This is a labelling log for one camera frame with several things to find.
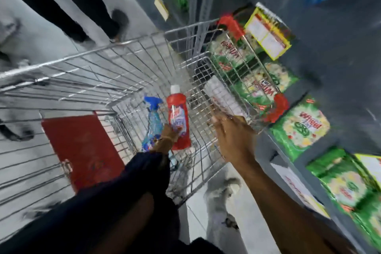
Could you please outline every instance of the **bottle label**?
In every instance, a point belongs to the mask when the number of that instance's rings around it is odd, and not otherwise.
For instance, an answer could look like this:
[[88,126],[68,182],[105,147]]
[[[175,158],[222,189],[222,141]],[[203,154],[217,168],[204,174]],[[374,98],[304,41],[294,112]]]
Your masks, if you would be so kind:
[[185,111],[182,105],[179,105],[178,107],[175,105],[172,106],[170,123],[173,129],[181,128],[179,137],[185,136],[187,132],[187,124],[185,119]]

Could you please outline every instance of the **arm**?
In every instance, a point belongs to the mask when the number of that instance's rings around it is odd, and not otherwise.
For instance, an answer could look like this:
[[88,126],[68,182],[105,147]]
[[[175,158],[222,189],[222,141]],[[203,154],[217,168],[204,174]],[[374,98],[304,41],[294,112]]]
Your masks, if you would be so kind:
[[278,187],[255,161],[256,136],[242,119],[213,118],[219,147],[245,180],[282,253],[350,253],[339,237]]

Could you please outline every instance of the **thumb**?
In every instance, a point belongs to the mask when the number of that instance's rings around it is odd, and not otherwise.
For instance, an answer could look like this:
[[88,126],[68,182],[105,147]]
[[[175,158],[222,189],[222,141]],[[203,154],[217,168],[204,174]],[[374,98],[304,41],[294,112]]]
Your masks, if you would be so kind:
[[217,140],[223,143],[225,141],[225,130],[221,121],[216,116],[213,116],[212,122],[216,130]]

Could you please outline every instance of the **metal shopping cart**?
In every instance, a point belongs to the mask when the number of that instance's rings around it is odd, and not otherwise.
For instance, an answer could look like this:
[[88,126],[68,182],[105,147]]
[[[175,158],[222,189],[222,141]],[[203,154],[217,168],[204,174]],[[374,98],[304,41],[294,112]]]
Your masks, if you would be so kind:
[[[200,41],[196,40],[195,32],[201,28],[206,29],[204,41],[196,50]],[[242,40],[252,51],[253,61],[242,60],[240,67],[235,68],[229,52],[224,50],[219,54],[226,57],[227,63],[216,61],[210,45],[216,45],[218,36],[230,42],[229,50],[235,50],[236,58],[242,56],[232,39]],[[226,74],[223,68],[229,66],[232,71]],[[258,68],[278,93],[265,114],[247,103],[231,86]],[[208,91],[207,84],[212,78],[217,80],[217,86]],[[120,159],[128,163],[141,150],[147,129],[148,112],[143,97],[157,96],[165,101],[170,85],[179,84],[187,96],[192,146],[171,153],[176,164],[172,165],[168,195],[181,205],[223,166],[210,123],[215,110],[223,108],[236,114],[233,107],[239,107],[247,121],[260,131],[287,107],[266,67],[231,16],[13,69],[0,73],[0,81],[2,132],[11,132],[14,137],[26,132],[33,137],[22,142],[0,140],[6,145],[0,154],[1,241],[28,223],[22,220],[28,209],[40,207],[44,202],[52,203],[53,197],[62,192],[65,194],[58,200],[74,194],[70,175],[76,169],[70,161],[62,163],[58,159],[60,153],[51,147],[51,138],[41,128],[41,122],[96,115]],[[249,86],[253,85],[266,96],[259,81]],[[162,121],[168,122],[165,102],[159,113]]]

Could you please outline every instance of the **white packet in cart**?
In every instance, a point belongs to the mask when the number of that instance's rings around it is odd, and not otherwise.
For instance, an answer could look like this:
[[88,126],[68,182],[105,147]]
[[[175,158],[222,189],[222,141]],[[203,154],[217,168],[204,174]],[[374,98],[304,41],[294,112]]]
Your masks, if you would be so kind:
[[211,102],[222,112],[233,116],[243,116],[246,121],[250,120],[249,115],[236,102],[236,99],[229,93],[216,76],[213,76],[208,80],[204,85],[204,91],[210,97]]

